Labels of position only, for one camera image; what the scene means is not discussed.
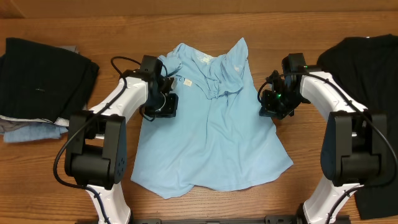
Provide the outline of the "light blue printed t-shirt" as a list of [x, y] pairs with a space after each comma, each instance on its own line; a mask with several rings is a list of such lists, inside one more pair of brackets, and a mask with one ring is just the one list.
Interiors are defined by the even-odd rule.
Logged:
[[177, 81], [177, 112], [142, 122], [133, 182], [167, 199], [194, 186], [246, 189], [292, 166], [275, 124], [259, 115], [244, 39], [217, 57], [179, 44], [160, 60]]

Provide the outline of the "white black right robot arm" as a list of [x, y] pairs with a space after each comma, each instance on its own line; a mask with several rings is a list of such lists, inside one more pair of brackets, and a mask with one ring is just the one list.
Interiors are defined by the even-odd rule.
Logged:
[[302, 53], [282, 60], [282, 73], [273, 71], [260, 88], [260, 116], [284, 119], [301, 103], [313, 104], [327, 121], [320, 164], [323, 176], [311, 197], [295, 215], [268, 215], [265, 223], [350, 223], [339, 212], [357, 191], [387, 169], [387, 157], [397, 157], [387, 140], [387, 116], [368, 110], [347, 94], [332, 74], [307, 65]]

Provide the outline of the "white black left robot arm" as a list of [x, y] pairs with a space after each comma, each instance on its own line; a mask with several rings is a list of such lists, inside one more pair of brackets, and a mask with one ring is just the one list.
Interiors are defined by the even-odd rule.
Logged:
[[126, 125], [135, 112], [152, 122], [173, 118], [176, 81], [157, 57], [120, 73], [118, 86], [100, 104], [71, 115], [68, 140], [53, 163], [56, 180], [88, 192], [98, 223], [133, 223], [121, 187], [127, 167]]

